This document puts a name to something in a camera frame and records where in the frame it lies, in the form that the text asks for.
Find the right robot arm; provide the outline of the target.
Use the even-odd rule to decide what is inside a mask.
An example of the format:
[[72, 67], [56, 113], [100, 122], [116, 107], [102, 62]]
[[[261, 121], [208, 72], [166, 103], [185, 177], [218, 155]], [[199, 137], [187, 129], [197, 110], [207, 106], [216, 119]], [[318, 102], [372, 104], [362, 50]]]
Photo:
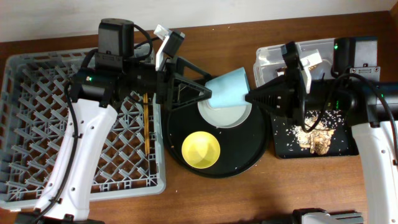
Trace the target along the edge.
[[333, 41], [329, 80], [313, 80], [301, 61], [298, 44], [280, 48], [283, 75], [251, 90], [246, 101], [285, 118], [309, 133], [308, 110], [345, 113], [363, 167], [368, 220], [397, 222], [397, 83], [381, 82], [377, 38], [340, 37]]

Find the round black tray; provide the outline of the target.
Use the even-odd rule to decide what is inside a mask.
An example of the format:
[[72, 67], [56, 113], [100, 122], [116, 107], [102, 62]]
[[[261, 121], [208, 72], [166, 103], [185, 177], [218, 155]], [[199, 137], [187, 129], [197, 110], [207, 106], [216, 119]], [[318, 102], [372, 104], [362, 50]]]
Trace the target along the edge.
[[[271, 121], [258, 106], [253, 106], [246, 120], [233, 128], [216, 128], [200, 115], [197, 105], [175, 111], [161, 111], [163, 142], [177, 163], [190, 172], [207, 178], [227, 178], [251, 168], [265, 153], [271, 138]], [[211, 167], [197, 169], [188, 165], [182, 156], [185, 138], [194, 132], [205, 131], [217, 138], [221, 153]]]

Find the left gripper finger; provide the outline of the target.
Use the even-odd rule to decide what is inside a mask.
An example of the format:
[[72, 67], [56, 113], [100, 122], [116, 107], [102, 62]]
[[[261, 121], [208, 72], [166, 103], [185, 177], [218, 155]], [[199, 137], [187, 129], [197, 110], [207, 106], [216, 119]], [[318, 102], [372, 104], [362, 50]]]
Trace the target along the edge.
[[212, 91], [205, 87], [205, 83], [204, 78], [191, 80], [182, 75], [173, 74], [169, 81], [169, 110], [179, 110], [210, 99]]
[[206, 81], [210, 81], [213, 78], [210, 73], [202, 70], [201, 68], [197, 67], [195, 64], [191, 63], [190, 61], [188, 61], [187, 59], [185, 59], [183, 57], [177, 57], [175, 66], [176, 66], [177, 73], [179, 73], [181, 75], [183, 75], [184, 70], [186, 68], [188, 68], [189, 70], [192, 70], [192, 71], [202, 75]]

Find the grey plate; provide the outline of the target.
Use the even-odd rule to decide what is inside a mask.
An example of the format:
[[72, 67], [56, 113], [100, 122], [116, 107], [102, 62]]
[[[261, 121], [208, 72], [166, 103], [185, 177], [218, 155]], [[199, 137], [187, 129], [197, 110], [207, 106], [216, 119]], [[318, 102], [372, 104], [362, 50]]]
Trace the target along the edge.
[[252, 106], [234, 106], [228, 108], [213, 109], [208, 102], [197, 103], [201, 117], [216, 128], [233, 128], [243, 123], [250, 115]]

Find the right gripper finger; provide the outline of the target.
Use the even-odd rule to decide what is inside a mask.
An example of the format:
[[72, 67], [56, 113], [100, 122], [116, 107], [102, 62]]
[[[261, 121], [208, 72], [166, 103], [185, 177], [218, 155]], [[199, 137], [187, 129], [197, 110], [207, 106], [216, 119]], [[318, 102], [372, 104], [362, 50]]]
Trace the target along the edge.
[[261, 92], [286, 92], [289, 91], [289, 87], [285, 75], [281, 75], [260, 86], [259, 90]]
[[287, 85], [260, 86], [245, 95], [248, 103], [257, 105], [269, 114], [291, 118], [294, 89]]

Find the food scraps pile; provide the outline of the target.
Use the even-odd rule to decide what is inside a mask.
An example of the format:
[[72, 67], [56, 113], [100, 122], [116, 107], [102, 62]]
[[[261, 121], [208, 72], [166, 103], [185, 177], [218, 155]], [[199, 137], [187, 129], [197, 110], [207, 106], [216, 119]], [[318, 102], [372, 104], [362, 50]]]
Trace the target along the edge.
[[310, 156], [341, 156], [349, 149], [346, 133], [343, 113], [326, 111], [313, 131], [306, 133], [296, 125], [286, 128], [284, 146], [288, 152]]

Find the black rectangular tray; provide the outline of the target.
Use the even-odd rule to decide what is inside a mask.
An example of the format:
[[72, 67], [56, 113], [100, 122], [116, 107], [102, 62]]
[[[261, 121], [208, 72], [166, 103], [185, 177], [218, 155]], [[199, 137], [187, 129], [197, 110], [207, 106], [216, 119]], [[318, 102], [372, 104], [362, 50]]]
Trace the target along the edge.
[[276, 156], [281, 159], [357, 156], [351, 128], [342, 111], [326, 111], [316, 128], [306, 133], [286, 119], [271, 116]]

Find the clear plastic bin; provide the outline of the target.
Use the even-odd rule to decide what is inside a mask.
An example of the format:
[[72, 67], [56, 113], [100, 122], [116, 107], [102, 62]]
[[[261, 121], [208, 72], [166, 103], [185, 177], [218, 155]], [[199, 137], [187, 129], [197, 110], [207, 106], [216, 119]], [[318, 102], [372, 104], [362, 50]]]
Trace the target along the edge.
[[[330, 73], [332, 63], [332, 53], [334, 50], [333, 39], [309, 40], [296, 43], [299, 53], [302, 51], [309, 51], [318, 49], [322, 63], [310, 67], [310, 74], [312, 81], [315, 80], [332, 80]], [[282, 58], [282, 45], [273, 45], [268, 47], [261, 47], [256, 52], [256, 62], [253, 66], [254, 78], [256, 88], [264, 85], [272, 79], [284, 75], [284, 70], [287, 68], [284, 59]], [[351, 92], [351, 109], [359, 105], [358, 95], [349, 89], [349, 84], [344, 90]]]

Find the blue cup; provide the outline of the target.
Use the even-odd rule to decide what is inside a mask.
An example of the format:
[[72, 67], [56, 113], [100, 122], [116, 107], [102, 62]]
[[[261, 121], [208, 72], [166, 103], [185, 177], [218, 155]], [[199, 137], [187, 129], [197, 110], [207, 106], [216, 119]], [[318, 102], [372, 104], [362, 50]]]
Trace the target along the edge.
[[206, 82], [205, 87], [212, 91], [211, 98], [208, 100], [211, 108], [229, 108], [249, 104], [245, 100], [250, 87], [244, 67]]

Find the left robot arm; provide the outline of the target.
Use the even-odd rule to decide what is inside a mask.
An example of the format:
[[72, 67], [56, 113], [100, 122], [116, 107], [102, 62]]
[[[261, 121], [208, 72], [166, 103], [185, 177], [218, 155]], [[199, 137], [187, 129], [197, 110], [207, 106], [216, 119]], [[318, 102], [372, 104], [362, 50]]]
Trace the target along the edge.
[[185, 34], [157, 26], [146, 35], [162, 45], [137, 56], [134, 32], [125, 19], [103, 19], [98, 47], [89, 51], [79, 71], [65, 85], [67, 128], [49, 181], [32, 212], [17, 214], [16, 223], [88, 223], [90, 192], [100, 154], [125, 98], [133, 91], [154, 93], [157, 104], [175, 111], [207, 100], [212, 92], [187, 79], [186, 68], [198, 67], [177, 52]]

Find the grey dishwasher rack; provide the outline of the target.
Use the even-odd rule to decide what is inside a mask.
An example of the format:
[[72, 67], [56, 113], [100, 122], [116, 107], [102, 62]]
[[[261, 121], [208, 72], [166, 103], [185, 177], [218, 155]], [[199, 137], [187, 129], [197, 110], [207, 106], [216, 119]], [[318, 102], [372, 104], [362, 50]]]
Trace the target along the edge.
[[[32, 208], [46, 187], [67, 127], [64, 86], [86, 49], [20, 54], [6, 61], [1, 90], [1, 208]], [[160, 194], [166, 186], [160, 107], [131, 93], [104, 142], [90, 199]]]

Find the yellow bowl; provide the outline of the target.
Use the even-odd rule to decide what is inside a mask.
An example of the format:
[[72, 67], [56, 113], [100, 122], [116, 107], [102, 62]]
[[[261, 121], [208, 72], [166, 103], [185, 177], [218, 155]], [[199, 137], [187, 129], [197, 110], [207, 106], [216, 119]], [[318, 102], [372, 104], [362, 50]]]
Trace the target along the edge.
[[189, 134], [182, 143], [184, 161], [193, 168], [206, 169], [213, 166], [220, 157], [221, 147], [214, 135], [197, 131]]

